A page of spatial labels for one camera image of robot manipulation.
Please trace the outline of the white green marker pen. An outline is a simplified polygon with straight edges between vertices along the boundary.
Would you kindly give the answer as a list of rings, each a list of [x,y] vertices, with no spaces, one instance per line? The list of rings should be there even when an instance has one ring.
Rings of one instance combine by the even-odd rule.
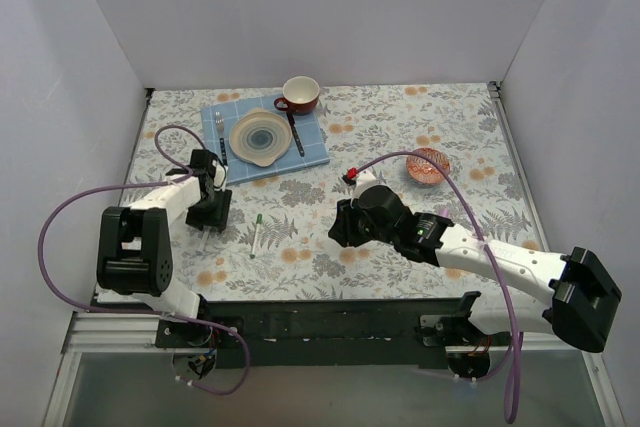
[[[262,226],[262,223],[261,224],[257,224],[255,222],[254,235],[253,235],[252,244],[251,244],[251,251],[250,251],[250,259],[254,259],[256,257],[258,244],[259,244],[259,238],[260,238],[261,226]]]

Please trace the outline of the white blue marker pen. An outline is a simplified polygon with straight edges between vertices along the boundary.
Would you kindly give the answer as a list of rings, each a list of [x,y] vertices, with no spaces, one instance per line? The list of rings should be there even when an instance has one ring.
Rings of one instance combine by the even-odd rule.
[[[202,236],[201,236],[201,239],[200,239],[200,243],[199,243],[199,246],[198,246],[198,252],[200,254],[202,254],[204,252],[205,248],[206,248],[206,243],[207,243],[208,237],[209,237],[209,230],[208,229],[203,230]]]

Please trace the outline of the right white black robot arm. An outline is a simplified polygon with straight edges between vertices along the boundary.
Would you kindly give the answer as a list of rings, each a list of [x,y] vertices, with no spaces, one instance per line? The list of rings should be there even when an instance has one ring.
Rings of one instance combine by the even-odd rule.
[[[499,311],[502,303],[484,300],[453,318],[453,334],[464,344],[509,330],[513,315],[522,331],[552,333],[577,349],[600,353],[622,299],[620,288],[588,249],[561,254],[482,242],[448,218],[412,212],[384,185],[339,201],[328,235],[342,247],[379,241],[413,262],[504,281],[513,290],[510,313]]]

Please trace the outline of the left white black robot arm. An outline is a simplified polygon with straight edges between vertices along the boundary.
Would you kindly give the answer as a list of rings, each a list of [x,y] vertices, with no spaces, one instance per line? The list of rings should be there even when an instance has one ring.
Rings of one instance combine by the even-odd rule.
[[[226,230],[232,191],[227,166],[207,149],[192,151],[185,168],[168,172],[168,183],[101,217],[97,281],[103,289],[132,296],[155,311],[183,316],[178,334],[193,347],[213,333],[199,313],[201,297],[174,276],[170,227],[183,218],[199,231]]]

